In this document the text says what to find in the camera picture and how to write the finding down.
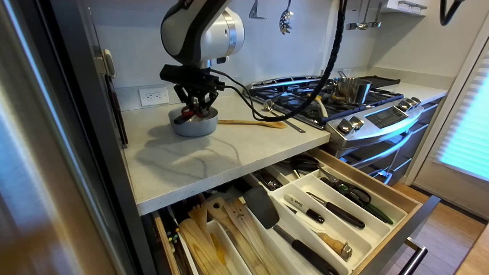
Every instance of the backsplash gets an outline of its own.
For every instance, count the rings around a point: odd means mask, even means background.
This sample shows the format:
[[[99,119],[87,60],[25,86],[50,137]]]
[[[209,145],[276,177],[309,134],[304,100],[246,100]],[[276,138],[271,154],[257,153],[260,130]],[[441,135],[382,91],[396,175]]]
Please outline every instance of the backsplash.
[[[259,80],[292,75],[317,75],[326,66],[336,26],[337,1],[292,1],[293,29],[282,35],[278,19],[287,7],[286,0],[259,1],[258,14],[266,20],[248,17],[253,0],[233,1],[229,7],[238,13],[245,26],[241,51],[225,64],[213,68],[225,71],[247,85]],[[159,78],[164,64],[178,63],[164,50],[160,24],[175,3],[168,0],[97,0],[91,4],[92,16],[102,48],[114,58],[117,78],[114,86],[123,111],[141,108],[138,89],[171,86]],[[357,12],[347,13],[347,22],[356,22]],[[369,17],[375,17],[371,11]],[[333,75],[343,68],[366,71],[376,29],[345,31]],[[170,91],[170,103],[178,103]]]

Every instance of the marker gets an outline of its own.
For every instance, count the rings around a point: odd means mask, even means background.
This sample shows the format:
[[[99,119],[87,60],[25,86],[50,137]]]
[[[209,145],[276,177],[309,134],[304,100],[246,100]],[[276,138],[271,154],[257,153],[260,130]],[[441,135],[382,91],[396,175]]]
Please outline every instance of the marker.
[[[306,214],[308,217],[313,219],[314,221],[316,221],[320,224],[324,223],[324,218],[321,215],[319,215],[316,211],[314,211],[314,210],[310,209],[309,207],[307,207],[306,205],[304,205],[302,202],[298,201],[297,199],[293,198],[290,195],[284,195],[284,199],[288,203],[290,203],[291,205],[293,205],[294,207],[299,209],[301,212]]]

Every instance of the white countertop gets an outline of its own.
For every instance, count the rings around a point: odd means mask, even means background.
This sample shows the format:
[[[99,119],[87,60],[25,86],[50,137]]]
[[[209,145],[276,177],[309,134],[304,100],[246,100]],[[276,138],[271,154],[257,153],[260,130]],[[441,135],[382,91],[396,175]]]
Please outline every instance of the white countertop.
[[[431,102],[433,100],[437,100],[438,98],[444,97],[447,93],[447,90],[441,90],[436,88],[430,88],[425,86],[419,86],[408,83],[399,83],[395,85],[390,85],[386,87],[381,87],[379,89],[402,93],[404,97],[417,97],[421,100],[421,104],[425,104]]]
[[[168,112],[183,104],[122,113],[129,145],[125,149],[139,215],[198,194],[329,141],[330,134],[295,119],[291,127],[218,125],[205,137],[181,137]],[[220,119],[253,120],[237,95],[218,97]]]

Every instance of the black spatula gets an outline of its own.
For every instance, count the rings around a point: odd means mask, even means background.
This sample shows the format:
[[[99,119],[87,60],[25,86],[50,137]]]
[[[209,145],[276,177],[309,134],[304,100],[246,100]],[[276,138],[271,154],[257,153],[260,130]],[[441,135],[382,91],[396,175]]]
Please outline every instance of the black spatula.
[[[244,195],[246,205],[253,212],[255,217],[262,223],[266,229],[273,228],[283,239],[285,239],[292,248],[299,252],[308,262],[316,267],[322,274],[325,275],[339,275],[338,271],[334,269],[325,259],[318,255],[314,250],[305,245],[302,241],[295,239],[285,230],[283,230],[277,223],[280,217],[277,213],[277,209],[273,205],[267,191],[261,186],[256,186],[246,192]]]

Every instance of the oven door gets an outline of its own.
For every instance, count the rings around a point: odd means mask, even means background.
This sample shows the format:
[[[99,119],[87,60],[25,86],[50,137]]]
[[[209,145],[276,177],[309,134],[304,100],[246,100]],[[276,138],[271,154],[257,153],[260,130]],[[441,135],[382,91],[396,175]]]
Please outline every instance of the oven door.
[[[398,163],[398,152],[414,134],[408,130],[388,140],[357,148],[340,159],[385,184],[395,184],[411,161],[402,160],[402,163]]]

